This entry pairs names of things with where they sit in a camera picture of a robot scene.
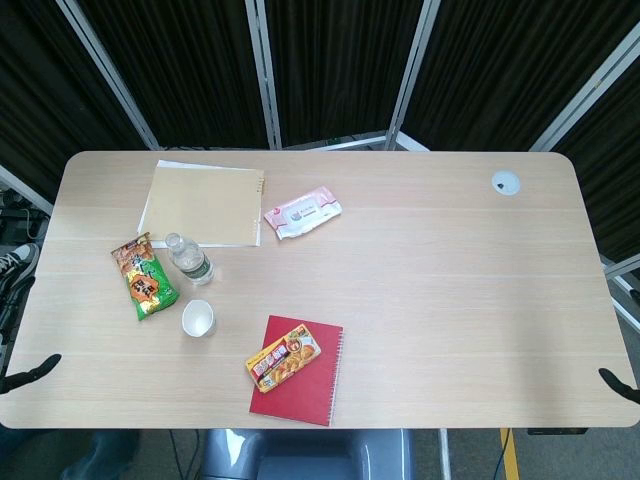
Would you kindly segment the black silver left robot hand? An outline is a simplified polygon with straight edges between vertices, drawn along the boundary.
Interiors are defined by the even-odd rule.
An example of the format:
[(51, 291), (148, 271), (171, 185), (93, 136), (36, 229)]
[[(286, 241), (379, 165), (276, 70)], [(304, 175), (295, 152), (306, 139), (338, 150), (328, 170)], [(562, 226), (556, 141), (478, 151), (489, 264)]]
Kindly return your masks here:
[(39, 379), (48, 375), (58, 365), (61, 359), (62, 355), (56, 353), (49, 356), (40, 365), (32, 368), (31, 370), (4, 376), (1, 379), (0, 394), (7, 394), (12, 390), (38, 381)]

